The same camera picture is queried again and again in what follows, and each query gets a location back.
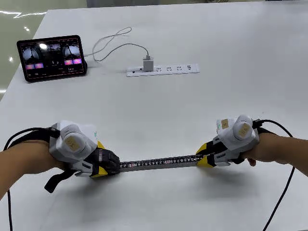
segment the tablet screen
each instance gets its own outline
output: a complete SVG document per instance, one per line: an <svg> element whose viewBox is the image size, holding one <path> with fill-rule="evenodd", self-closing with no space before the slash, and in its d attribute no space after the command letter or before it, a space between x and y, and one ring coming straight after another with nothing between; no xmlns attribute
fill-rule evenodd
<svg viewBox="0 0 308 231"><path fill-rule="evenodd" d="M58 37L19 41L27 80L85 74L80 39Z"/></svg>

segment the label sticker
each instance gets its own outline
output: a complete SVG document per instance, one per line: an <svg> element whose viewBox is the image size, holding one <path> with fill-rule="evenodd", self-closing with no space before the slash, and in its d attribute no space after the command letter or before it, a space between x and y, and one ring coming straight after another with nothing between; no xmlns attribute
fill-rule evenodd
<svg viewBox="0 0 308 231"><path fill-rule="evenodd" d="M247 132L249 131L250 127L248 124L243 124L241 129L239 130L239 135L244 138Z"/></svg>
<svg viewBox="0 0 308 231"><path fill-rule="evenodd" d="M225 129L225 128L228 128L228 127L229 127L228 119L223 119L223 120L221 121L221 127L222 127L222 129Z"/></svg>
<svg viewBox="0 0 308 231"><path fill-rule="evenodd" d="M80 148L79 144L76 142L74 137L70 136L69 138L65 139L64 142L67 144L67 146L75 152L77 149Z"/></svg>

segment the pink display element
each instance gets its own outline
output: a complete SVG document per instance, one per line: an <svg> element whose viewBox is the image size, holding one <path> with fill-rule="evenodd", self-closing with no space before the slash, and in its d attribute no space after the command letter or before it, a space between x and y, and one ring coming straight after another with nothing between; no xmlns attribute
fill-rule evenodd
<svg viewBox="0 0 308 231"><path fill-rule="evenodd" d="M44 68L44 65L42 63L40 64L34 64L36 69Z"/></svg>
<svg viewBox="0 0 308 231"><path fill-rule="evenodd" d="M74 64L81 64L81 59L74 59L74 60L73 60L73 63L74 63Z"/></svg>
<svg viewBox="0 0 308 231"><path fill-rule="evenodd" d="M72 65L73 64L73 60L64 60L64 64L65 65Z"/></svg>
<svg viewBox="0 0 308 231"><path fill-rule="evenodd" d="M26 70L34 69L34 64L26 65Z"/></svg>

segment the power strip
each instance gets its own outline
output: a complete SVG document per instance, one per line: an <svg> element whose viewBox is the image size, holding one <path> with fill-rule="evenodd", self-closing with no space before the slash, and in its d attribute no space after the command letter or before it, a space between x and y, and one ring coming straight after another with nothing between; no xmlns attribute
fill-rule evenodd
<svg viewBox="0 0 308 231"><path fill-rule="evenodd" d="M126 70L127 77L133 76L157 76L157 75L173 75L173 74L188 74L199 73L198 64L173 64L173 65L157 65L154 66L154 71L144 72L142 66L129 67Z"/></svg>

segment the floor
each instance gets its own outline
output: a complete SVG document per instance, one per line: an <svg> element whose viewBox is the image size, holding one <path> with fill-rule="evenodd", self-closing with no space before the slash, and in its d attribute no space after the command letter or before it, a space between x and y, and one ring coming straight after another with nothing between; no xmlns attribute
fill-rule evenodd
<svg viewBox="0 0 308 231"><path fill-rule="evenodd" d="M146 1L151 4L179 4L228 0L0 0L0 100L20 64L16 42L33 38L48 9L85 8L87 3L97 7L107 2L108 6L119 2L124 2L123 5L140 5Z"/></svg>

